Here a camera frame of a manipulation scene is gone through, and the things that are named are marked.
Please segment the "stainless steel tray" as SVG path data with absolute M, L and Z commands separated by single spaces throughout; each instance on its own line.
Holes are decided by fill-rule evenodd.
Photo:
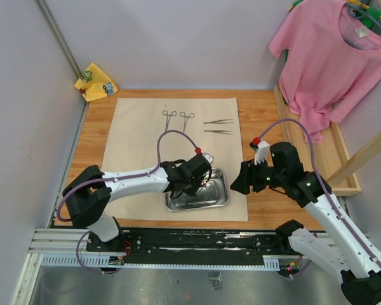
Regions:
M 219 168 L 214 168 L 210 176 L 205 175 L 195 196 L 183 193 L 180 196 L 174 195 L 172 199 L 169 194 L 165 194 L 165 205 L 171 212 L 222 207 L 228 200 L 225 175 Z

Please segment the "steel surgical forceps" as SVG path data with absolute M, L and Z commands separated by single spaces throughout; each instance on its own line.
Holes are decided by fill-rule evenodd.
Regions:
M 206 121 L 203 124 L 204 125 L 221 125 L 221 124 L 232 124 L 233 119 L 219 119 L 214 121 Z

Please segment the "beige cloth wrap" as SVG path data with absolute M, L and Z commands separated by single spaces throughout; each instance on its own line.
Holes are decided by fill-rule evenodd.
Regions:
M 164 130 L 164 110 L 177 111 Z M 195 114 L 182 132 L 180 113 Z M 232 124 L 204 125 L 206 121 L 233 119 Z M 232 135 L 206 133 L 204 130 L 231 130 Z M 104 172 L 130 172 L 154 168 L 162 161 L 188 160 L 195 154 L 194 141 L 203 152 L 214 157 L 213 167 L 224 172 L 229 186 L 239 175 L 243 160 L 236 98 L 120 98 L 107 137 L 101 169 Z M 246 221 L 246 196 L 229 191 L 226 205 L 183 212 L 166 208 L 163 194 L 138 194 L 108 204 L 108 214 L 119 219 Z

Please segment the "long steel hemostat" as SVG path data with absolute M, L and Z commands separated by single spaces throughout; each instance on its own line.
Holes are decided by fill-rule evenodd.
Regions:
M 186 131 L 186 127 L 187 127 L 187 123 L 190 119 L 194 118 L 195 114 L 193 112 L 191 113 L 185 113 L 185 112 L 181 112 L 180 113 L 180 117 L 183 119 L 183 127 L 182 127 L 182 132 L 185 133 Z

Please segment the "steel hemostat clamp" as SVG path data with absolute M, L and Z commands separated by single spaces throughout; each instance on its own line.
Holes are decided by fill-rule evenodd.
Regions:
M 170 125 L 171 118 L 175 117 L 177 115 L 177 111 L 171 111 L 171 112 L 169 112 L 168 110 L 164 110 L 162 112 L 162 115 L 166 117 L 166 122 L 165 122 L 165 128 L 164 128 L 164 130 L 167 132 L 168 128 L 169 128 L 169 125 Z

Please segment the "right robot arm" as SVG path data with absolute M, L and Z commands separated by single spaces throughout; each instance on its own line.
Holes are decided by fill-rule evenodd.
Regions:
M 351 304 L 381 302 L 381 251 L 347 215 L 330 186 L 315 172 L 304 170 L 289 142 L 269 145 L 255 138 L 250 147 L 255 157 L 241 163 L 231 190 L 247 195 L 280 187 L 322 225 L 334 243 L 329 246 L 290 220 L 275 230 L 276 249 L 282 254 L 298 252 L 334 276 Z

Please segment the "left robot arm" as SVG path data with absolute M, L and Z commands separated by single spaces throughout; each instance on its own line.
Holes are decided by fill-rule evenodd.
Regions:
M 63 191 L 70 221 L 97 235 L 107 250 L 119 250 L 123 235 L 117 221 L 105 212 L 109 203 L 145 193 L 195 196 L 204 177 L 211 174 L 213 160 L 212 155 L 198 152 L 188 161 L 164 161 L 155 169 L 133 172 L 102 172 L 90 166 Z

